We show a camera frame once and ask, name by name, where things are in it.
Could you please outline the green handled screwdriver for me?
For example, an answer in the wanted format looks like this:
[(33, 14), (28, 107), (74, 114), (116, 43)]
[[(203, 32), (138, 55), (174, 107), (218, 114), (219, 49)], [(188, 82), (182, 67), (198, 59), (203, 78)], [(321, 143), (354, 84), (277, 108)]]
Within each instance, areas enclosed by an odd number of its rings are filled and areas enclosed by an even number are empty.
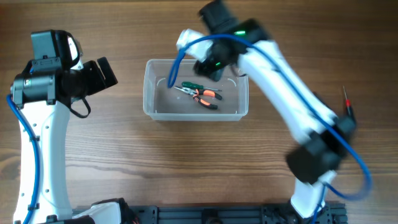
[(192, 82), (182, 82), (182, 86), (185, 88), (192, 89), (192, 90), (198, 89), (198, 90), (221, 91), (219, 89), (204, 87), (203, 85), (199, 85), (199, 84), (192, 83)]

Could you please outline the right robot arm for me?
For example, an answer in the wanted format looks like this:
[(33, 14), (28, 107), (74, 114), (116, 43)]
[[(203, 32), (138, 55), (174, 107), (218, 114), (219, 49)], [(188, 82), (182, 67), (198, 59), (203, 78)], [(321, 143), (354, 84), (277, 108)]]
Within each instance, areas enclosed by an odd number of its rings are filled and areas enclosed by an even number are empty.
[(235, 65), (268, 97), (298, 143), (285, 157), (295, 176), (290, 206), (302, 220), (316, 222), (340, 163), (353, 153), (348, 141), (355, 119), (337, 116), (307, 88), (257, 20), (238, 21), (223, 1), (209, 2), (198, 14), (211, 44), (195, 44), (196, 73), (214, 78)]

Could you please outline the clear plastic container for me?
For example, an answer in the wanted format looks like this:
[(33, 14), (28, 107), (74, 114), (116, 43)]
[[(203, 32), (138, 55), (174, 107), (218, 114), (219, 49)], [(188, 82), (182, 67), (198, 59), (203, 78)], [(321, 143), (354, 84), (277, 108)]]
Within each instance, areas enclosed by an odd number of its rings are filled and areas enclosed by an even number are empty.
[[(144, 76), (143, 110), (157, 121), (239, 121), (249, 109), (248, 77), (236, 76), (231, 68), (223, 69), (218, 82), (195, 75), (194, 59), (182, 60), (178, 77), (172, 88), (168, 87), (172, 59), (151, 59), (146, 64)], [(218, 94), (193, 95), (182, 91), (182, 82), (192, 82)]]

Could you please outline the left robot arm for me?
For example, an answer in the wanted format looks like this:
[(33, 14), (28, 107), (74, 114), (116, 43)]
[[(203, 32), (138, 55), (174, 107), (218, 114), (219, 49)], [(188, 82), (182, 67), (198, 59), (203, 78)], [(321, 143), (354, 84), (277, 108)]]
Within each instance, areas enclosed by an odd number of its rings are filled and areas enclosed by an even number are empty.
[(75, 214), (66, 185), (65, 140), (72, 104), (117, 84), (106, 58), (82, 62), (64, 30), (31, 34), (34, 58), (18, 74), (7, 103), (21, 130), (21, 179), (14, 223), (138, 223), (123, 198)]

